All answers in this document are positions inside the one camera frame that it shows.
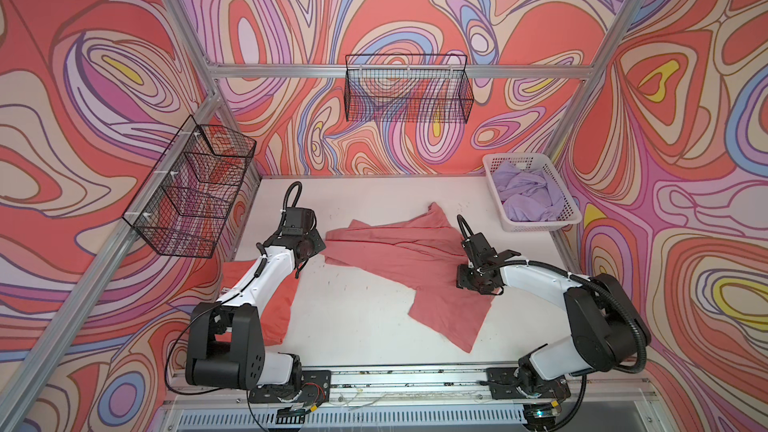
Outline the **pink t shirt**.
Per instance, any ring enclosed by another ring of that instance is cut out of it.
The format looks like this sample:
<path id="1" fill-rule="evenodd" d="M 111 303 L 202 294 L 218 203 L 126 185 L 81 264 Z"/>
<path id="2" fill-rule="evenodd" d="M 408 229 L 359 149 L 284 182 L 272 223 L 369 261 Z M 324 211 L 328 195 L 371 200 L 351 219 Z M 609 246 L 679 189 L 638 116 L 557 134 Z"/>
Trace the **pink t shirt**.
<path id="1" fill-rule="evenodd" d="M 354 220 L 330 230 L 327 264 L 355 267 L 415 291 L 408 315 L 465 353 L 472 351 L 493 298 L 457 286 L 467 263 L 462 235 L 435 202 L 407 221 L 368 225 Z"/>

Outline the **white plastic laundry basket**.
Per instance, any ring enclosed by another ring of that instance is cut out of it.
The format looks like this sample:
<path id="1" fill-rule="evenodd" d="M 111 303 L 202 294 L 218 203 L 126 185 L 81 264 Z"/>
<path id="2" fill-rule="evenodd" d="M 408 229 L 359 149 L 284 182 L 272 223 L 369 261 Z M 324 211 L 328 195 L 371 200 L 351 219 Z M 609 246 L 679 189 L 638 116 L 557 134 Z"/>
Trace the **white plastic laundry basket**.
<path id="1" fill-rule="evenodd" d="M 538 153 L 495 153 L 482 159 L 486 182 L 506 232 L 551 232 L 582 213 L 551 160 Z"/>

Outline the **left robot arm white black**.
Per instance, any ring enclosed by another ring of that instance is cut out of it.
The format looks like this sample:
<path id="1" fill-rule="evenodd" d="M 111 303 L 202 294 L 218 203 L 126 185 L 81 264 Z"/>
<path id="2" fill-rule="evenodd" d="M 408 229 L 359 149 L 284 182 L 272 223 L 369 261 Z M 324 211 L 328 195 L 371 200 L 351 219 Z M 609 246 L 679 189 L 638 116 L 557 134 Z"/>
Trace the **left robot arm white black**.
<path id="1" fill-rule="evenodd" d="M 284 207 L 277 230 L 257 248 L 259 257 L 232 289 L 193 310 L 185 380 L 192 386 L 293 397 L 303 387 L 300 358 L 266 350 L 261 315 L 284 280 L 298 277 L 325 248 L 315 212 Z"/>

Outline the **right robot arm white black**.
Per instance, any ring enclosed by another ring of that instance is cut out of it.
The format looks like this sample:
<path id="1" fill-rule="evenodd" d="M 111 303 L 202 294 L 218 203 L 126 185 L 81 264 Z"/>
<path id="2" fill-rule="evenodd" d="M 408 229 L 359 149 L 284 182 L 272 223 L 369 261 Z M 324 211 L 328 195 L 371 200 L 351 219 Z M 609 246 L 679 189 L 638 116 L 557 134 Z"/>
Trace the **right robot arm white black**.
<path id="1" fill-rule="evenodd" d="M 468 262 L 457 270 L 457 287 L 486 296 L 508 288 L 527 291 L 566 314 L 569 335 L 521 357 L 512 380 L 526 397 L 565 378 L 595 372 L 639 374 L 645 370 L 651 333 L 618 280 L 587 277 L 493 248 L 482 233 L 462 233 Z"/>

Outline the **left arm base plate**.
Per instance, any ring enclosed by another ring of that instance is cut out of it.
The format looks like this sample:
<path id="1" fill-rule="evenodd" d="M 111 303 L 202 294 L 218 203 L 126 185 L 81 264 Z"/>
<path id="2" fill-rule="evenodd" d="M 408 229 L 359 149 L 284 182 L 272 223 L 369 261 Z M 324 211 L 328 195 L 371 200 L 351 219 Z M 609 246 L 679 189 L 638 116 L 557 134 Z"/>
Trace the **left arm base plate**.
<path id="1" fill-rule="evenodd" d="M 247 399 L 252 404 L 321 405 L 329 399 L 331 383 L 332 372 L 328 369 L 304 370 L 298 380 L 252 389 Z"/>

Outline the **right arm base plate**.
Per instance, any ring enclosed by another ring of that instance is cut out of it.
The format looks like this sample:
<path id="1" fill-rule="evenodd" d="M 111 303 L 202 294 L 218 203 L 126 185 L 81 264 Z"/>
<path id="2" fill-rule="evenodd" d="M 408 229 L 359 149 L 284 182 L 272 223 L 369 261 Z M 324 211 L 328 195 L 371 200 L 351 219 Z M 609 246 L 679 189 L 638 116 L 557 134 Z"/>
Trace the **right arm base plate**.
<path id="1" fill-rule="evenodd" d="M 561 376 L 552 380 L 540 378 L 535 372 L 517 367 L 490 367 L 485 370 L 483 383 L 489 388 L 494 400 L 556 399 L 563 401 L 571 396 L 566 379 Z"/>

